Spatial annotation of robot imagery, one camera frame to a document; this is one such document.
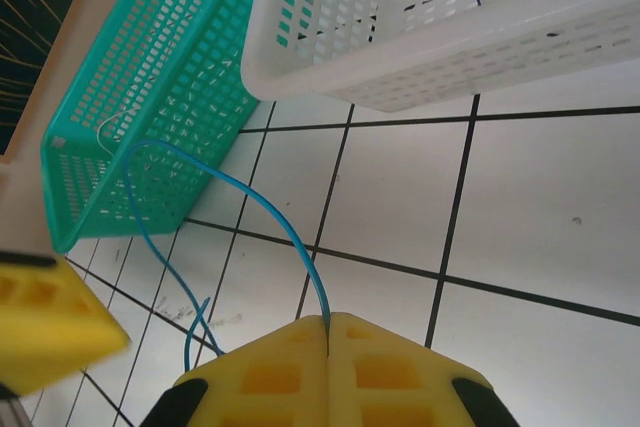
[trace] floor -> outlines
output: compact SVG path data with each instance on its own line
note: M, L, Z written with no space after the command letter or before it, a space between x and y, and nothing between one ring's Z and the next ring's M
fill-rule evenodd
M222 170L308 244L333 310L482 372L522 426L637 423L640 62L382 114L263 103ZM231 350L319 311L284 232L212 183L156 239ZM131 337L25 399L36 427L139 425L182 373L193 318L139 239L83 240L77 271ZM214 358L197 342L192 358Z

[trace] yellow object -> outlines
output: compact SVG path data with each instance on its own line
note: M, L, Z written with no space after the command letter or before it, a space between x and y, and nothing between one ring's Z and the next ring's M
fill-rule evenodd
M183 375L141 427L517 426L478 372L349 314L305 317Z
M0 391L26 395L129 339L63 258L0 252Z

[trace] plastic basket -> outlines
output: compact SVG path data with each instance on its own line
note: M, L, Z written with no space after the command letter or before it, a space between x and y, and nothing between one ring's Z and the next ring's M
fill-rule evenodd
M53 246L139 233L123 160L145 139L215 167L257 101L240 58L253 0L118 0L44 136L41 156ZM151 233L177 229L208 176L166 148L131 159Z
M395 111L639 55L640 0L255 0L242 74Z

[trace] black panel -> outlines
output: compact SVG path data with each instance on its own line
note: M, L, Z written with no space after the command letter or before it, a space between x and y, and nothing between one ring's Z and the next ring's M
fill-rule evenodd
M12 391L9 387L0 382L0 401L17 399L18 394Z
M476 427L518 427L493 390L469 379L451 383Z
M16 264L24 267L55 267L56 259L40 255L18 254L0 250L0 264Z
M167 390L140 427L187 427L207 391L204 379L191 379Z

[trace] blue cable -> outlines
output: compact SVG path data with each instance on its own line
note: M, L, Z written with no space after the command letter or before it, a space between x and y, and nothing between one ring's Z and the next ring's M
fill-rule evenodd
M173 277L176 279L178 284L180 284L180 286L182 287L182 289L185 291L185 293L189 297L189 300L191 301L191 304L193 305L194 309L197 312L196 318L194 319L193 324L191 326L192 328L190 328L189 332L187 333L187 340L186 340L186 344L185 344L185 348L186 348L185 358L188 359L188 356L189 356L188 347L190 345L191 338L193 337L193 331L195 331L196 325L198 323L200 323L202 325L202 327L203 327L203 329L205 331L205 334L209 338L209 340L211 342L211 345L213 346L213 350L216 353L216 355L217 356L224 355L224 352L220 349L220 347L218 347L218 344L217 344L217 342L216 342L216 340L215 340L215 338L213 336L213 332L211 332L211 329L209 328L209 325L204 320L204 316L203 316L204 308L202 308L202 307L200 307L198 305L198 301L196 300L195 296L193 295L193 292L191 291L191 289L189 289L189 286L182 279L182 277L176 271L176 269L169 263L169 261L167 259L164 258L164 256L160 253L158 248L155 246L155 244L151 240L151 237L149 236L149 233L147 232L147 230L146 230L146 228L144 226L144 223L142 221L142 215L140 213L140 208L139 208L139 206L138 206L138 204L137 204L137 202L135 200L135 197L133 195L133 187L131 185L131 177L130 177L129 166L130 166L130 161L131 161L131 157L133 156L133 154L135 152L137 152L138 150L140 150L141 148L149 146L149 145L157 145L159 147L162 147L162 148L165 148L167 150L170 150L171 152L173 152L178 157L181 157L183 160L185 160L185 161L189 162L190 164L198 167L199 169L203 170L204 172L208 173L209 175L212 175L213 177L216 177L216 178L218 178L220 180L223 180L224 182L236 187L237 189L239 189L242 192L244 192L247 196L251 197L256 202L258 202L260 205L262 205L280 223L282 228L285 230L285 232L287 233L287 235L289 236L289 238L293 242L293 246L298 251L298 254L301 257L302 262L304 263L304 265L305 265L305 267L307 269L307 272L309 274L311 282L313 283L313 286L316 289L316 294L318 295L318 300L320 302L320 310L322 311L322 318L324 320L325 329L326 329L326 331L328 333L329 332L329 325L330 325L330 321L331 321L331 309L329 308L329 299L327 298L327 293L324 290L324 286L322 285L322 280L320 279L320 275L318 274L318 270L316 269L315 265L313 264L313 260L311 260L311 257L309 257L309 253L307 252L307 249L304 246L304 243L302 242L302 239L300 239L300 236L297 234L297 232L295 231L295 229L293 228L291 223L284 217L284 215L282 215L282 213L280 213L280 211L271 202L269 202L266 198L264 198L261 194L259 194L255 190L253 190L248 185L240 182L239 180L234 179L233 177L231 177L231 176L229 176L229 175L227 175L227 174L225 174L223 172L220 172L219 170L212 169L208 165L206 165L206 164L200 162L199 160L191 157L186 152L181 151L180 149L174 147L171 144L168 144L167 142L162 142L160 140L144 140L144 141L138 142L133 147L131 147L131 149L129 149L129 151L124 156L124 167L123 167L124 168L124 185L125 185L125 188L127 190L127 195L129 197L129 204L131 206L131 210L132 210L133 215L134 215L134 217L136 219L136 223L138 224L140 232L142 233L142 237L144 238L145 242L147 243L147 245L149 246L151 251L156 256L156 258L160 262L162 262L162 264L167 268L167 270L171 273L171 275L173 275Z

